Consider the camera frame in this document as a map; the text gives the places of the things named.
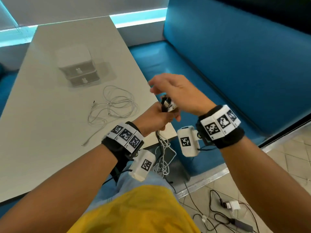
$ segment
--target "tiled floor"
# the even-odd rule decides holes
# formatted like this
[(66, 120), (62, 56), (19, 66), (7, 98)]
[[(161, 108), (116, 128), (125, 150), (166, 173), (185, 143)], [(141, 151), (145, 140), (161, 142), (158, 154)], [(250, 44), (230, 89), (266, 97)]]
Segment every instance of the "tiled floor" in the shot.
[[(302, 135), (299, 135), (292, 140), (285, 142), (277, 147), (277, 149), (268, 152), (268, 155), (282, 168), (284, 168), (290, 175), (311, 194), (311, 131), (305, 131)], [(196, 192), (191, 193), (191, 197), (199, 208), (199, 210), (208, 219), (216, 225), (217, 222), (213, 218), (213, 213), (209, 208), (210, 190), (216, 190), (220, 197), (224, 201), (239, 200), (245, 204), (248, 204), (244, 197), (239, 192), (230, 174), (227, 174), (214, 182), (198, 189)], [(189, 195), (180, 199), (181, 205), (189, 213), (191, 217), (199, 213), (197, 208), (192, 203)], [(215, 211), (220, 211), (229, 217), (232, 216), (232, 212), (220, 207), (219, 199), (214, 192), (212, 192), (211, 208)], [(252, 210), (258, 223), (260, 233), (272, 233), (272, 231), (266, 226), (266, 224), (260, 219), (260, 217)], [(234, 213), (234, 217), (239, 220), (253, 226), (254, 230), (258, 232), (255, 224), (255, 220), (251, 212), (246, 206), (241, 205), (241, 210)], [(210, 232), (204, 226), (200, 216), (194, 217), (194, 222), (198, 226), (201, 232)], [(212, 225), (207, 221), (206, 225), (208, 229), (212, 229)], [(233, 225), (229, 225), (232, 230), (225, 226), (218, 226), (216, 228), (218, 233), (244, 233), (245, 231), (237, 229)]]

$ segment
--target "white table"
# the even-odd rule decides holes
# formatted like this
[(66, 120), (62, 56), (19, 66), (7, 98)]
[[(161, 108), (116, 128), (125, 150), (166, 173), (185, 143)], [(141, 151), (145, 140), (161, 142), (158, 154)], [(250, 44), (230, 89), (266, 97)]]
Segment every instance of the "white table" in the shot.
[[(88, 47), (101, 83), (68, 87), (56, 66), (55, 51), (74, 44)], [(93, 101), (103, 101), (107, 85), (130, 91), (139, 111), (109, 123), (87, 146), (81, 146), (98, 129), (88, 125), (87, 117)], [(157, 101), (149, 89), (110, 17), (39, 26), (0, 119), (0, 202), (32, 190), (97, 146), (119, 122), (142, 114)], [(162, 134), (177, 135), (171, 124)], [(151, 134), (145, 147), (157, 142)]]

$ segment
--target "blue backrest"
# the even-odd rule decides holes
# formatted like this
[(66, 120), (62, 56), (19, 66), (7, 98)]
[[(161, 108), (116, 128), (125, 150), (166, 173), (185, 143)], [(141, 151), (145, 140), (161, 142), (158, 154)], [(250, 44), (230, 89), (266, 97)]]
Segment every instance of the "blue backrest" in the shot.
[(164, 36), (263, 132), (311, 113), (310, 35), (215, 0), (170, 0)]

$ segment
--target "blue bench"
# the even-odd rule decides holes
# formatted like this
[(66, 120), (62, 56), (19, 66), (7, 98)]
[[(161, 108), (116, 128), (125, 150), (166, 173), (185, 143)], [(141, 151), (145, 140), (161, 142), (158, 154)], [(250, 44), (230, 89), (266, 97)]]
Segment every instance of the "blue bench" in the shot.
[[(311, 113), (311, 36), (215, 0), (170, 0), (166, 41), (130, 47), (147, 80), (183, 74), (216, 104), (227, 104), (260, 145)], [(177, 130), (195, 125), (182, 114)], [(219, 150), (182, 155), (191, 176), (224, 163)]]

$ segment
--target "forearm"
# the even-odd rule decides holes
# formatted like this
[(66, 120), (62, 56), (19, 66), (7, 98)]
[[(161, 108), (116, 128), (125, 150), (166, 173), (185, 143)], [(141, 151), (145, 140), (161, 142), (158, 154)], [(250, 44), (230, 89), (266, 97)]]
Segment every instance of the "forearm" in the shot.
[(220, 150), (244, 198), (274, 232), (310, 232), (311, 196), (247, 137)]
[(104, 145), (95, 147), (29, 192), (0, 219), (0, 232), (67, 232), (116, 164)]

